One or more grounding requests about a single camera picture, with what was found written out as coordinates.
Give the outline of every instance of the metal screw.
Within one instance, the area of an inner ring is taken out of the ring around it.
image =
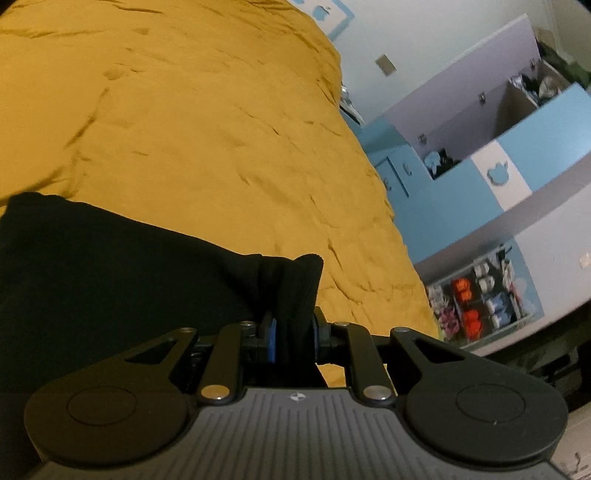
[[[384,401],[392,396],[392,390],[382,385],[370,385],[363,389],[363,394],[370,400]]]
[[[209,400],[223,400],[230,394],[230,389],[225,385],[208,385],[201,389],[201,395]]]

